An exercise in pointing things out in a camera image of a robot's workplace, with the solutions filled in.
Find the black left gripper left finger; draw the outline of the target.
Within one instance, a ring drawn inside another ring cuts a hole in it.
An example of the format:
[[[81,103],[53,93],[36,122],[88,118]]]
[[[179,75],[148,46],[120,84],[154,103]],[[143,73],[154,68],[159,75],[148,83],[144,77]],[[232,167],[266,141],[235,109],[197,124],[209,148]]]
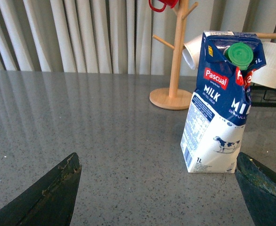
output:
[[[0,226],[68,226],[82,166],[72,153],[0,209]]]

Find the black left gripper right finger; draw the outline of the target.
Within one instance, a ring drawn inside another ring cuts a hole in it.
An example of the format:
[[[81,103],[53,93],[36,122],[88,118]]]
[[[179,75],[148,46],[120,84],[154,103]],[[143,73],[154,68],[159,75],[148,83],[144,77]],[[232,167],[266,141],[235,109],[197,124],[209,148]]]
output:
[[[276,226],[276,172],[240,152],[235,177],[256,226]]]

